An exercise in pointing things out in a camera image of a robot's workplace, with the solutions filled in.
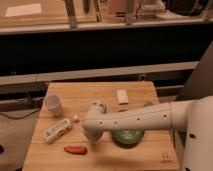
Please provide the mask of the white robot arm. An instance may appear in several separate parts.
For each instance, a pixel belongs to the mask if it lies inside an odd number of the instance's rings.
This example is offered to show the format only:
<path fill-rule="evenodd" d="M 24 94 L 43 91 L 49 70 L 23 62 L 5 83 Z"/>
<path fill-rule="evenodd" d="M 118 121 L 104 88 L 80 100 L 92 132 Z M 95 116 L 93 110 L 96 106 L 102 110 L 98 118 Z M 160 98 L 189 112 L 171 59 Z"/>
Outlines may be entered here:
<path fill-rule="evenodd" d="M 82 123 L 85 136 L 97 141 L 112 130 L 185 130 L 181 171 L 213 171 L 213 96 L 175 101 L 117 113 L 104 113 L 93 101 Z"/>

